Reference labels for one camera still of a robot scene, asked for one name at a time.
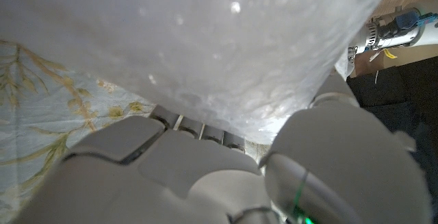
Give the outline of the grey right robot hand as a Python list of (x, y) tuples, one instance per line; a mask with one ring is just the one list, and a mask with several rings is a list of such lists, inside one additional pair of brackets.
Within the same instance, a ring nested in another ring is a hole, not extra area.
[(431, 223), (414, 140), (332, 72), (256, 161), (238, 136), (163, 107), (91, 133), (17, 223)]

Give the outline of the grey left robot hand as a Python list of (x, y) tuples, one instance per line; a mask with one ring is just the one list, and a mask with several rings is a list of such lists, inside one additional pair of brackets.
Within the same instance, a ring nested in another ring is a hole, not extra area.
[(354, 68), (357, 54), (411, 44), (420, 32), (419, 18), (417, 9), (408, 8), (371, 19), (348, 45), (348, 68)]

